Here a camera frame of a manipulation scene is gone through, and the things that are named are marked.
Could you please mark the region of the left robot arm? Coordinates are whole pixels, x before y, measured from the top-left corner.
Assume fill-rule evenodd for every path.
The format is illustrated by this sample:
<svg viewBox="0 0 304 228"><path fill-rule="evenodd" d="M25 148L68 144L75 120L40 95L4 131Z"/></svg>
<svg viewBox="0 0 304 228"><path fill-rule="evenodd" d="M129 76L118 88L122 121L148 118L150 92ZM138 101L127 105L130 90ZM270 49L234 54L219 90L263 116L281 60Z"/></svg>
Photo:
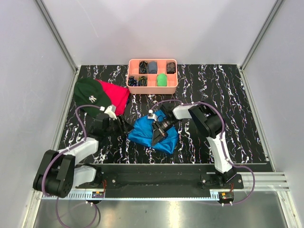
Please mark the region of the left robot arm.
<svg viewBox="0 0 304 228"><path fill-rule="evenodd" d="M90 164L76 166L96 153L104 139L128 135L132 129L133 125L121 115L113 119L107 114L99 114L87 128L85 139L66 149L47 150L44 153L33 181L33 189L45 196L65 198L72 188L85 183L98 188L103 181L101 169Z"/></svg>

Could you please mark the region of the bright blue napkin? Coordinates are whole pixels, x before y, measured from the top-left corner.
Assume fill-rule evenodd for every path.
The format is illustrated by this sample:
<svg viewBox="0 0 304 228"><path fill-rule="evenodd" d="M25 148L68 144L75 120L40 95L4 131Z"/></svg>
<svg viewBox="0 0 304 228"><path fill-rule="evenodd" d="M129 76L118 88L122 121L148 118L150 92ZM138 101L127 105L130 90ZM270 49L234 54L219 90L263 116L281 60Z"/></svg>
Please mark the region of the bright blue napkin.
<svg viewBox="0 0 304 228"><path fill-rule="evenodd" d="M152 145L152 123L153 119L148 119L148 116L137 119L133 126L134 129L128 134L128 139L166 154L173 154L179 137L175 127L173 126L167 131L168 136L164 140Z"/></svg>

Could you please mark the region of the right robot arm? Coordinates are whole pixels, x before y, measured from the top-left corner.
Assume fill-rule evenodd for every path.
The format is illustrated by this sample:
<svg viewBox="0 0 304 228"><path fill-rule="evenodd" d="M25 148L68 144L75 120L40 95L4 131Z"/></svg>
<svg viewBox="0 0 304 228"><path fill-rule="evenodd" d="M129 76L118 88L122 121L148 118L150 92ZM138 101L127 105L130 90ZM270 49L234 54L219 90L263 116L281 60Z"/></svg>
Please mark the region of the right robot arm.
<svg viewBox="0 0 304 228"><path fill-rule="evenodd" d="M210 177L209 186L218 185L227 188L232 184L237 174L233 162L228 154L225 139L225 121L219 111L213 106L201 102L198 104L179 105L175 108L161 106L165 114L162 121L157 120L153 111L149 111L148 118L154 118L152 123L151 145L163 141L168 137L168 130L183 119L192 119L198 131L208 140L214 158L215 174Z"/></svg>

